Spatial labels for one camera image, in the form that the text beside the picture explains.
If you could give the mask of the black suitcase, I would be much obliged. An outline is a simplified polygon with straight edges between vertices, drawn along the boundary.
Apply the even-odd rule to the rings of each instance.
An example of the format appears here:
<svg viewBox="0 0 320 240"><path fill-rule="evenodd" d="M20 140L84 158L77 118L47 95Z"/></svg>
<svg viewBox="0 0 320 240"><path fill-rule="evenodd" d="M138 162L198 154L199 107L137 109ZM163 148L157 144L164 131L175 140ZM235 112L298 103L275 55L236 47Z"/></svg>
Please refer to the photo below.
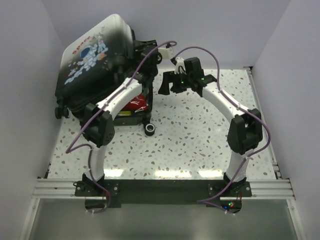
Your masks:
<svg viewBox="0 0 320 240"><path fill-rule="evenodd" d="M83 119L87 104L96 104L130 77L133 71L134 30L119 14L111 14L71 43L63 52L55 97L57 119L73 114ZM115 117L114 124L143 124L147 136L155 133L151 123L153 83L142 93L147 103L145 111L133 112L129 117Z"/></svg>

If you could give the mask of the red item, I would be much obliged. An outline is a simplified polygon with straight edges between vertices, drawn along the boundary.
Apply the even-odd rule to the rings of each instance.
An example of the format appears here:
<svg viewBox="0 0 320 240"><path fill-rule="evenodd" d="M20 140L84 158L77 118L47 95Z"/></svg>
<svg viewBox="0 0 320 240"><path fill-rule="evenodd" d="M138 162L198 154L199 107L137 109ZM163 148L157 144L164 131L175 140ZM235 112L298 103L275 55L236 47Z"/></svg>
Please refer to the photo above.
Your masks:
<svg viewBox="0 0 320 240"><path fill-rule="evenodd" d="M146 99L141 93L138 96L135 96L130 102L128 102L122 110L138 113L138 112L146 111L147 107L148 107L148 104L146 102Z"/></svg>

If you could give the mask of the yellow plastic bottle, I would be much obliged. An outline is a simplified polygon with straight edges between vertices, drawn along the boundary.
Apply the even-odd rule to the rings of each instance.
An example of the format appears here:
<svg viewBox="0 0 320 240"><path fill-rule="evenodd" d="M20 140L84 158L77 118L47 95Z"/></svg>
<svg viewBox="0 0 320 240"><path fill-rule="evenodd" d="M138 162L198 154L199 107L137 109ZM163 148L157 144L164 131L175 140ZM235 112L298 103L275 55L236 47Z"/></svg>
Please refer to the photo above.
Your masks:
<svg viewBox="0 0 320 240"><path fill-rule="evenodd" d="M132 115L131 111L120 111L117 117L130 117Z"/></svg>

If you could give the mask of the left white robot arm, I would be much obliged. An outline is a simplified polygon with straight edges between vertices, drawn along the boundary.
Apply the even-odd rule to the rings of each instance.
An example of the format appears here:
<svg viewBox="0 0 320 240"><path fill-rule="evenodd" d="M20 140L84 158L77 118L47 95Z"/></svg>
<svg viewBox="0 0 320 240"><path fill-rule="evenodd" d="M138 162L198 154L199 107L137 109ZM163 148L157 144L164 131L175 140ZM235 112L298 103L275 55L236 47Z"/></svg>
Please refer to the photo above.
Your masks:
<svg viewBox="0 0 320 240"><path fill-rule="evenodd" d="M167 41L160 45L150 45L147 54L140 61L131 77L123 80L121 85L109 96L95 105L89 105L84 111L84 125L79 134L84 134L88 141L85 145L90 148L88 155L88 170L82 175L82 182L86 191L92 196L111 198L110 191L104 186L104 157L107 145L115 135L114 119L119 112L146 88L152 87L156 74L138 76L144 63L151 58L158 57L158 49L170 45Z"/></svg>

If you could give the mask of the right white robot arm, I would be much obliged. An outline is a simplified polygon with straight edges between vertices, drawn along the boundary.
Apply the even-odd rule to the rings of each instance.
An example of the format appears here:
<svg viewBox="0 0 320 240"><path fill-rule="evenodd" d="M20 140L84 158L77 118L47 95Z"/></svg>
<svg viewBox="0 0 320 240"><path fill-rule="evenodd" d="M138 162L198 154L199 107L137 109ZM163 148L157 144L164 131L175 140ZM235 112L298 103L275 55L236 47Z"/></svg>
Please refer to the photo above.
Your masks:
<svg viewBox="0 0 320 240"><path fill-rule="evenodd" d="M256 108L241 105L226 93L220 86L219 77L204 73L199 58L172 57L170 61L174 70L163 73L158 93L179 94L191 89L213 104L229 122L227 143L231 149L230 161L223 175L223 187L213 198L223 193L233 197L246 182L249 157L263 139L261 113Z"/></svg>

